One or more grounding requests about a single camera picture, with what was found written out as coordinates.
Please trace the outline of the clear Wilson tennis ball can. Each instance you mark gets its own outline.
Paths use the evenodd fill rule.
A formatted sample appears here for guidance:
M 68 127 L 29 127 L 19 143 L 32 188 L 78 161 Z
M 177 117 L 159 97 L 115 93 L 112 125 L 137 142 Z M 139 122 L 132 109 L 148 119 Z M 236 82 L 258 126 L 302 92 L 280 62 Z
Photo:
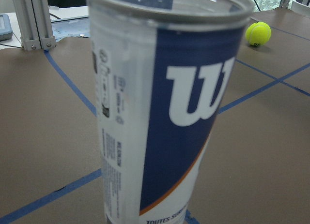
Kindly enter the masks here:
M 87 0 L 107 224 L 181 224 L 250 0 Z

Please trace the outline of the yellow tennis ball right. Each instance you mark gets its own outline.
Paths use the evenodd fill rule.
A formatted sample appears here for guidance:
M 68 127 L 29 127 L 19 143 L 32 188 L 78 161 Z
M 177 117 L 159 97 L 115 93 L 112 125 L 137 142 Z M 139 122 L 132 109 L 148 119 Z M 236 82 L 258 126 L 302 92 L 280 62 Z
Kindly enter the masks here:
M 255 22 L 247 28 L 245 37 L 251 46 L 261 46 L 270 40 L 271 33 L 272 31 L 268 24 Z

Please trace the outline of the brown paper table cover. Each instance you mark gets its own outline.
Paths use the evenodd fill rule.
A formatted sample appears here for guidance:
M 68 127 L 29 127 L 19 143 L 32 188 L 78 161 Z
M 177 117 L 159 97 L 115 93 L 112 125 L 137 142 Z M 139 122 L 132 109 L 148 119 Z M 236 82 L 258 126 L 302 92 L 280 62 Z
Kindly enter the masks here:
M 272 28 L 242 42 L 188 207 L 188 224 L 310 221 L 310 20 L 254 13 Z M 90 41 L 0 52 L 0 221 L 104 222 Z

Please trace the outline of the aluminium frame post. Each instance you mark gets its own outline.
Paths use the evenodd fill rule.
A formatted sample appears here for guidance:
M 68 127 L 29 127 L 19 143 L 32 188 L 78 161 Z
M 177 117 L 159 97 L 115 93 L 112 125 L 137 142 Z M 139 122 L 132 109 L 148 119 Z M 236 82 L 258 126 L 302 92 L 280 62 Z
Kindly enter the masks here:
M 56 46 L 47 0 L 13 0 L 21 33 L 22 47 L 27 50 L 50 50 Z

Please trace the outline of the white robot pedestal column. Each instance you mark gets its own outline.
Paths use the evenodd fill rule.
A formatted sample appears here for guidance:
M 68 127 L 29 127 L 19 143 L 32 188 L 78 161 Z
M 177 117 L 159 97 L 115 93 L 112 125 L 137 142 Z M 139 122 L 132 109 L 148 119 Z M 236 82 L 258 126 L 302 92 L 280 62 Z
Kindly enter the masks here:
M 297 1 L 292 1 L 291 10 L 300 15 L 310 16 L 310 7 Z

